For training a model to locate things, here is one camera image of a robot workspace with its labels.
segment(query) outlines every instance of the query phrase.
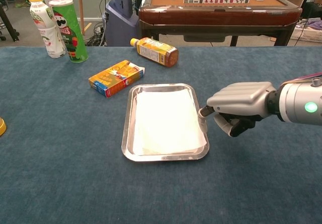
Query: pringles can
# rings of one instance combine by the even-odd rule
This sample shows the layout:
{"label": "pringles can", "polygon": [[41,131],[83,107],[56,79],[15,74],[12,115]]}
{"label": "pringles can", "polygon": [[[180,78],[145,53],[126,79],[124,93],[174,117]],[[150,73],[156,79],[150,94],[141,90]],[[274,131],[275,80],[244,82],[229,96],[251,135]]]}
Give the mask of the pringles can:
{"label": "pringles can", "polygon": [[87,60],[88,55],[77,21],[73,0],[52,0],[49,5],[54,12],[70,60],[75,63]]}

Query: brown table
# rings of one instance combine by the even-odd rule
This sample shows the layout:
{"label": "brown table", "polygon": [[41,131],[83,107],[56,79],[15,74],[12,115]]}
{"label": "brown table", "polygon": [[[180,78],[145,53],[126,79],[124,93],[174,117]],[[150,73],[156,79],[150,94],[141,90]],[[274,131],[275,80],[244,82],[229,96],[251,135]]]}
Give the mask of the brown table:
{"label": "brown table", "polygon": [[287,45],[302,9],[287,0],[250,0],[248,4],[184,4],[184,0],[142,0],[139,9],[143,37],[184,35],[187,41],[210,41],[218,36],[275,37]]}

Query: floor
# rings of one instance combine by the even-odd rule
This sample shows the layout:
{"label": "floor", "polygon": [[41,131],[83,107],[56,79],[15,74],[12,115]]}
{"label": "floor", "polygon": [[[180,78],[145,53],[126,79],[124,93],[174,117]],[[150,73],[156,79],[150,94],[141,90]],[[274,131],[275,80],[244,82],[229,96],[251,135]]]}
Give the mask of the floor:
{"label": "floor", "polygon": [[[2,29],[2,33],[6,36],[6,41],[0,41],[0,47],[6,46],[44,46],[43,41],[40,37],[38,29],[34,25],[34,22],[30,16],[29,8],[15,8],[14,4],[10,4],[9,10],[6,11],[7,17],[11,21],[13,27],[20,33],[18,42],[13,42],[8,31],[6,29]],[[92,25],[88,28],[85,33],[84,38],[88,39],[93,35],[94,25],[97,22],[93,22]],[[160,35],[160,41],[164,43],[168,43],[175,47],[179,46],[229,46],[230,44],[230,36],[226,37],[226,40],[222,43],[216,42],[200,42],[200,43],[191,43],[185,42],[182,36],[174,36],[174,35]],[[290,40],[288,46],[294,46],[296,40]],[[266,36],[241,36],[238,39],[237,46],[273,46],[274,42],[270,40],[269,37]],[[301,41],[299,40],[296,46],[322,46],[320,43]]]}

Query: white napkin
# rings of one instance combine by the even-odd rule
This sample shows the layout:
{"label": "white napkin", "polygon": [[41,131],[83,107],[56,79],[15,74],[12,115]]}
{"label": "white napkin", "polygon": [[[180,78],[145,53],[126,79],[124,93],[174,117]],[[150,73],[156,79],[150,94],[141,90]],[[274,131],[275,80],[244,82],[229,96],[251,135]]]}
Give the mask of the white napkin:
{"label": "white napkin", "polygon": [[188,90],[137,95],[133,152],[167,155],[191,152],[206,144]]}

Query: snack box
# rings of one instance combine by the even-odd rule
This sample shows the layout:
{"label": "snack box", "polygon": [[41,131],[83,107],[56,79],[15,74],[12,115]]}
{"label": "snack box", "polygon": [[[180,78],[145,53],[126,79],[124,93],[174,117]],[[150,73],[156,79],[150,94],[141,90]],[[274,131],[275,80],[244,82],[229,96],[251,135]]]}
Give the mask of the snack box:
{"label": "snack box", "polygon": [[144,67],[124,60],[90,77],[89,82],[96,91],[105,97],[110,97],[142,78],[144,70]]}

